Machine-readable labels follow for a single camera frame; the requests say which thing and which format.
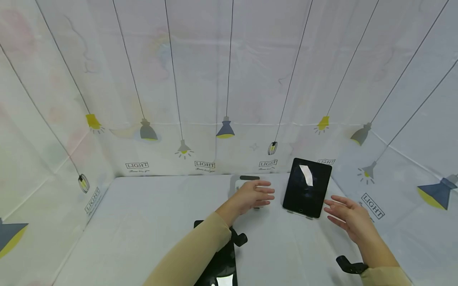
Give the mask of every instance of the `black mount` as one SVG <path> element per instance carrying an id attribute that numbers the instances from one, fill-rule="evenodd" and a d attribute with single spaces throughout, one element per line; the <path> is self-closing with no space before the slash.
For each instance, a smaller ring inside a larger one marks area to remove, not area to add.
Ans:
<path id="1" fill-rule="evenodd" d="M 244 233 L 237 234 L 237 232 L 232 227 L 230 227 L 229 229 L 232 232 L 232 236 L 231 236 L 230 240 L 235 245 L 240 247 L 240 246 L 242 246 L 242 245 L 244 245 L 245 243 L 248 242 L 248 238 L 246 237 L 246 235 Z"/>
<path id="2" fill-rule="evenodd" d="M 337 257 L 336 261 L 343 272 L 347 272 L 350 274 L 361 274 L 369 268 L 366 264 L 362 262 L 351 264 L 350 261 L 348 261 L 348 259 L 345 257 L 345 255 Z"/>

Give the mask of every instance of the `pendant lamp illustration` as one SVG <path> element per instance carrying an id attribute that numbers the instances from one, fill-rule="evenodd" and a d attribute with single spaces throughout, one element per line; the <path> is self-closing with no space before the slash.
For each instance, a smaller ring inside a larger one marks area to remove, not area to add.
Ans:
<path id="1" fill-rule="evenodd" d="M 358 173 L 358 176 L 361 176 L 361 180 L 360 182 L 363 182 L 364 180 L 366 181 L 366 185 L 369 184 L 369 182 L 372 182 L 372 183 L 375 183 L 374 182 L 374 167 L 377 165 L 377 162 L 378 160 L 380 159 L 380 157 L 383 155 L 383 153 L 388 149 L 388 147 L 391 145 L 391 143 L 393 143 L 394 139 L 396 139 L 396 137 L 401 133 L 401 131 L 404 129 L 404 127 L 407 126 L 407 124 L 409 124 L 409 122 L 412 120 L 412 118 L 415 116 L 415 114 L 417 114 L 417 112 L 420 110 L 420 108 L 425 104 L 425 102 L 431 97 L 431 95 L 436 91 L 436 89 L 441 85 L 441 83 L 444 81 L 444 79 L 447 77 L 447 75 L 453 70 L 453 68 L 456 66 L 458 62 L 458 59 L 453 63 L 453 65 L 450 67 L 450 69 L 447 71 L 447 73 L 445 73 L 445 75 L 441 78 L 441 80 L 436 84 L 436 86 L 433 88 L 433 90 L 430 92 L 430 94 L 424 99 L 424 101 L 420 104 L 420 106 L 415 110 L 415 112 L 410 116 L 410 118 L 407 120 L 407 122 L 401 127 L 401 129 L 396 133 L 396 135 L 390 140 L 390 142 L 387 144 L 387 146 L 385 147 L 385 149 L 382 151 L 382 153 L 380 154 L 380 156 L 377 158 L 377 160 L 375 160 L 370 166 L 367 166 L 367 167 L 364 167 L 364 168 L 358 168 L 358 170 L 360 171 L 360 173 Z M 454 178 L 450 177 L 450 182 L 452 182 L 453 184 L 456 184 L 456 182 L 454 181 Z M 432 189 L 431 188 L 428 188 L 427 186 L 420 186 L 418 187 L 421 191 L 423 191 L 425 194 L 431 196 L 431 193 L 432 193 Z"/>
<path id="2" fill-rule="evenodd" d="M 83 191 L 83 193 L 86 194 L 89 190 L 89 181 L 87 180 L 86 176 L 84 174 L 81 174 L 78 177 L 78 182 L 80 184 L 81 191 Z"/>
<path id="3" fill-rule="evenodd" d="M 448 210 L 448 201 L 450 199 L 450 192 L 458 188 L 458 174 L 450 175 L 434 185 L 418 186 L 417 191 L 420 197 L 429 205 Z"/>
<path id="4" fill-rule="evenodd" d="M 35 3 L 37 4 L 37 7 L 38 7 L 40 13 L 41 13 L 42 15 L 44 15 L 43 12 L 42 12 L 42 10 L 41 10 L 40 4 L 38 3 L 37 0 L 35 0 Z M 73 74 L 72 74 L 71 71 L 70 71 L 70 68 L 68 67 L 67 61 L 65 60 L 64 55 L 62 54 L 62 51 L 60 50 L 59 45 L 57 44 L 57 41 L 56 41 L 56 39 L 55 39 L 55 37 L 54 37 L 53 32 L 52 32 L 51 29 L 49 28 L 49 25 L 48 25 L 48 22 L 46 21 L 46 18 L 43 17 L 43 20 L 44 20 L 44 22 L 45 22 L 45 24 L 46 24 L 46 27 L 47 27 L 48 30 L 49 30 L 49 33 L 51 34 L 51 37 L 53 38 L 54 44 L 56 45 L 57 50 L 59 51 L 62 60 L 64 61 L 65 67 L 67 68 L 68 73 L 70 74 L 71 79 L 73 80 L 73 83 L 75 84 L 76 89 L 78 90 L 78 93 L 80 94 L 80 97 L 81 97 L 81 99 L 83 100 L 84 106 L 86 107 L 86 110 L 87 110 L 86 121 L 87 121 L 87 124 L 88 124 L 88 126 L 89 126 L 89 129 L 90 129 L 90 130 L 92 131 L 92 133 L 94 133 L 94 134 L 95 134 L 96 132 L 97 132 L 98 134 L 100 134 L 100 133 L 105 133 L 105 128 L 104 128 L 104 127 L 100 124 L 100 122 L 97 120 L 97 118 L 95 117 L 95 114 L 93 114 L 93 113 L 91 113 L 91 112 L 89 111 L 89 108 L 87 107 L 86 101 L 84 100 L 84 97 L 83 97 L 83 94 L 82 94 L 82 92 L 81 92 L 81 90 L 80 90 L 80 87 L 76 84 L 75 77 L 73 76 Z"/>
<path id="5" fill-rule="evenodd" d="M 149 140 L 149 141 L 156 141 L 158 139 L 158 136 L 156 135 L 156 132 L 154 131 L 154 129 L 151 127 L 151 123 L 148 120 L 145 119 L 145 114 L 143 113 L 142 102 L 140 100 L 140 95 L 139 95 L 138 89 L 137 89 L 137 83 L 136 83 L 136 80 L 135 80 L 135 77 L 134 77 L 134 73 L 132 71 L 131 59 L 129 58 L 129 54 L 127 53 L 127 47 L 125 45 L 125 40 L 124 40 L 124 33 L 122 31 L 121 21 L 119 20 L 118 10 L 116 9 L 115 0 L 113 0 L 113 7 L 114 7 L 114 13 L 116 14 L 116 20 L 118 21 L 119 31 L 121 33 L 121 39 L 122 39 L 122 43 L 123 43 L 123 46 L 124 46 L 125 55 L 126 55 L 126 58 L 127 58 L 127 62 L 129 63 L 129 69 L 131 71 L 132 80 L 134 82 L 134 87 L 135 87 L 135 92 L 137 94 L 138 104 L 140 105 L 140 110 L 142 112 L 142 117 L 143 118 L 142 118 L 142 120 L 140 122 L 140 124 L 141 124 L 141 127 L 140 127 L 140 138 L 144 139 L 144 140 Z M 110 131 L 115 135 L 118 133 L 118 132 L 116 132 L 116 130 L 111 130 L 110 129 Z"/>
<path id="6" fill-rule="evenodd" d="M 358 174 L 358 176 L 361 176 L 361 180 L 366 182 L 366 185 L 369 184 L 369 182 L 375 183 L 374 182 L 374 167 L 377 164 L 376 161 L 374 161 L 370 166 L 364 167 L 364 168 L 358 168 L 358 170 L 361 171 L 361 173 Z"/>
<path id="7" fill-rule="evenodd" d="M 358 131 L 356 131 L 351 137 L 350 139 L 355 141 L 356 143 L 358 143 L 359 146 L 363 145 L 364 141 L 366 140 L 368 134 L 369 134 L 369 131 L 371 130 L 371 126 L 372 126 L 372 123 L 374 122 L 375 118 L 377 117 L 377 115 L 379 114 L 380 110 L 382 109 L 383 105 L 385 105 L 385 102 L 387 102 L 387 99 L 390 97 L 390 95 L 392 94 L 394 88 L 398 85 L 398 82 L 399 80 L 401 79 L 401 77 L 404 75 L 404 72 L 407 70 L 408 66 L 410 65 L 410 63 L 412 62 L 412 60 L 414 59 L 414 57 L 417 55 L 417 52 L 418 50 L 420 49 L 421 45 L 423 44 L 423 42 L 426 40 L 426 37 L 428 37 L 429 33 L 431 32 L 431 29 L 433 28 L 433 26 L 435 25 L 437 19 L 439 19 L 439 16 L 442 14 L 442 11 L 444 11 L 444 8 L 445 6 L 447 5 L 448 1 L 444 4 L 444 6 L 442 7 L 442 10 L 439 12 L 439 14 L 436 16 L 436 19 L 434 20 L 433 24 L 431 25 L 431 27 L 429 28 L 428 32 L 426 33 L 426 35 L 423 37 L 422 41 L 420 42 L 420 45 L 417 47 L 417 49 L 415 50 L 414 54 L 412 55 L 412 57 L 410 58 L 409 62 L 407 63 L 407 65 L 404 67 L 404 70 L 402 71 L 401 75 L 399 76 L 399 78 L 396 80 L 396 82 L 394 83 L 394 86 L 391 88 L 390 92 L 388 93 L 388 95 L 385 97 L 385 100 L 383 101 L 382 105 L 379 107 L 379 109 L 377 110 L 375 116 L 372 118 L 372 120 L 366 124 L 363 125 L 363 128 L 359 129 Z"/>
<path id="8" fill-rule="evenodd" d="M 6 59 L 8 60 L 8 63 L 10 64 L 10 67 L 11 69 L 13 70 L 13 72 L 15 73 L 16 77 L 18 78 L 20 84 L 22 85 L 22 88 L 24 89 L 24 91 L 26 92 L 28 98 L 30 99 L 30 101 L 32 102 L 33 106 L 35 107 L 35 109 L 37 110 L 38 114 L 40 114 L 41 118 L 43 119 L 43 121 L 46 123 L 47 127 L 49 128 L 49 130 L 53 133 L 54 137 L 56 138 L 57 142 L 60 144 L 60 146 L 62 146 L 62 148 L 64 149 L 65 153 L 67 154 L 68 158 L 70 159 L 71 163 L 73 164 L 73 166 L 75 167 L 75 170 L 76 170 L 76 173 L 78 174 L 78 184 L 81 186 L 81 176 L 84 176 L 82 175 L 79 171 L 78 171 L 78 168 L 76 167 L 76 164 L 75 162 L 73 161 L 73 159 L 71 158 L 70 154 L 68 153 L 67 149 L 65 148 L 64 144 L 62 144 L 62 142 L 60 141 L 60 139 L 57 137 L 57 135 L 54 133 L 53 129 L 51 128 L 51 126 L 49 125 L 49 123 L 46 121 L 46 118 L 43 116 L 43 114 L 41 113 L 41 111 L 38 109 L 37 105 L 35 104 L 34 100 L 32 99 L 32 97 L 30 96 L 30 93 L 29 93 L 29 90 L 26 88 L 26 86 L 24 85 L 24 83 L 22 82 L 22 78 L 19 76 L 19 74 L 17 73 L 17 70 L 14 68 L 13 64 L 11 63 L 11 60 L 9 58 L 9 56 L 5 53 L 5 50 L 3 49 L 3 46 L 0 44 L 0 50 L 3 52 L 3 54 L 5 55 Z"/>
<path id="9" fill-rule="evenodd" d="M 278 147 L 277 136 L 278 136 L 278 132 L 280 131 L 280 125 L 282 123 L 283 113 L 284 113 L 285 107 L 286 107 L 286 101 L 288 100 L 289 89 L 291 88 L 291 82 L 293 81 L 294 71 L 296 70 L 297 59 L 299 58 L 300 48 L 302 47 L 302 41 L 304 40 L 305 28 L 307 28 L 307 23 L 309 21 L 310 11 L 312 9 L 312 4 L 313 4 L 313 0 L 310 1 L 310 6 L 309 6 L 309 9 L 307 11 L 307 16 L 305 18 L 305 25 L 304 25 L 304 29 L 302 30 L 302 36 L 300 38 L 299 47 L 297 48 L 296 59 L 294 60 L 293 71 L 291 72 L 291 77 L 289 79 L 288 90 L 286 92 L 285 101 L 283 103 L 282 114 L 280 115 L 280 120 L 278 122 L 277 133 L 275 134 L 275 139 L 273 140 L 272 143 L 270 143 L 269 148 L 267 149 L 267 155 L 275 154 L 275 151 L 277 150 L 277 147 Z"/>
<path id="10" fill-rule="evenodd" d="M 7 255 L 21 240 L 28 223 L 3 223 L 0 218 L 0 259 Z"/>
<path id="11" fill-rule="evenodd" d="M 166 0 L 164 0 L 164 4 L 165 4 L 165 18 L 167 19 L 167 30 L 169 34 L 170 58 L 172 60 L 172 74 L 173 74 L 173 80 L 175 84 L 176 109 L 178 111 L 178 120 L 180 122 L 180 134 L 181 134 L 180 147 L 178 148 L 177 152 L 175 152 L 175 154 L 178 154 L 178 158 L 183 157 L 183 159 L 186 160 L 186 155 L 189 157 L 192 157 L 191 153 L 194 153 L 194 151 L 191 151 L 191 148 L 189 148 L 188 145 L 186 145 L 185 139 L 183 139 L 183 129 L 181 128 L 181 117 L 180 117 L 180 105 L 178 104 L 178 91 L 176 89 L 175 67 L 173 63 L 172 40 L 170 38 L 169 14 L 167 12 L 167 1 Z"/>
<path id="12" fill-rule="evenodd" d="M 228 105 L 229 105 L 229 78 L 230 78 L 230 59 L 231 59 L 231 52 L 232 52 L 232 22 L 234 20 L 234 0 L 232 0 L 232 13 L 230 18 L 230 38 L 229 38 L 229 70 L 228 70 L 228 91 L 226 96 L 226 116 L 223 119 L 223 126 L 216 134 L 218 138 L 230 138 L 234 136 L 234 131 L 230 126 L 229 116 L 228 116 Z"/>
<path id="13" fill-rule="evenodd" d="M 333 101 L 331 102 L 331 106 L 329 106 L 329 109 L 328 109 L 328 111 L 326 113 L 326 116 L 323 116 L 323 118 L 321 119 L 320 123 L 318 123 L 316 125 L 316 127 L 314 128 L 315 133 L 318 133 L 318 135 L 320 135 L 321 132 L 325 133 L 326 129 L 329 129 L 329 112 L 331 111 L 331 108 L 333 107 L 334 101 L 336 100 L 336 97 L 337 97 L 337 95 L 338 95 L 338 93 L 340 91 L 340 87 L 342 86 L 342 83 L 344 82 L 345 76 L 347 75 L 347 72 L 348 72 L 348 70 L 349 70 L 349 68 L 351 66 L 351 63 L 353 62 L 354 55 L 356 54 L 356 51 L 358 50 L 358 47 L 360 46 L 361 41 L 364 38 L 364 34 L 366 34 L 367 27 L 369 26 L 369 23 L 372 20 L 372 16 L 374 16 L 374 12 L 375 12 L 375 9 L 377 8 L 377 5 L 378 5 L 379 1 L 380 0 L 377 0 L 376 4 L 374 6 L 374 9 L 372 10 L 372 14 L 371 14 L 371 16 L 369 18 L 369 21 L 367 21 L 366 27 L 364 28 L 363 34 L 361 35 L 360 41 L 358 42 L 358 44 L 356 45 L 356 48 L 354 49 L 353 55 L 351 56 L 350 62 L 348 63 L 348 66 L 347 66 L 347 69 L 345 70 L 345 72 L 343 74 L 342 80 L 340 81 L 339 87 L 337 88 L 336 94 L 334 95 Z"/>

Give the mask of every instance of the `tablet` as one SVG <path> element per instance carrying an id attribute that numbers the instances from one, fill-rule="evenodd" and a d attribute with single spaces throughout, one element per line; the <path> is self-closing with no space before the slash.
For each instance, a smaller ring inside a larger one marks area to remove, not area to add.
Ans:
<path id="1" fill-rule="evenodd" d="M 309 218 L 319 218 L 331 170 L 329 165 L 295 158 L 283 208 Z"/>

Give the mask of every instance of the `white tablecloth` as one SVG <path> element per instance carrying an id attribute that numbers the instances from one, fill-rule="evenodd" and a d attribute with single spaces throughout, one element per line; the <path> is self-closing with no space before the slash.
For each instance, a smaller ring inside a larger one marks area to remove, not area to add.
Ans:
<path id="1" fill-rule="evenodd" d="M 282 206 L 289 174 L 267 174 L 276 199 L 241 216 L 234 228 L 248 236 L 235 247 L 240 286 L 361 285 L 335 259 L 360 262 L 347 234 L 326 218 L 289 213 Z M 111 184 L 54 286 L 141 285 L 160 259 L 228 197 L 231 175 L 117 178 Z M 342 195 L 331 180 L 327 197 Z"/>

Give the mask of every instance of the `fabric wall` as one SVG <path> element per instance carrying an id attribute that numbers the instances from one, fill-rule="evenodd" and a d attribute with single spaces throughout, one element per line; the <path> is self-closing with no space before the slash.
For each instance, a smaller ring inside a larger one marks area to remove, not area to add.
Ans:
<path id="1" fill-rule="evenodd" d="M 50 285 L 114 176 L 294 157 L 333 165 L 416 285 L 457 278 L 456 1 L 0 5 L 0 243 L 28 223 L 2 285 Z"/>

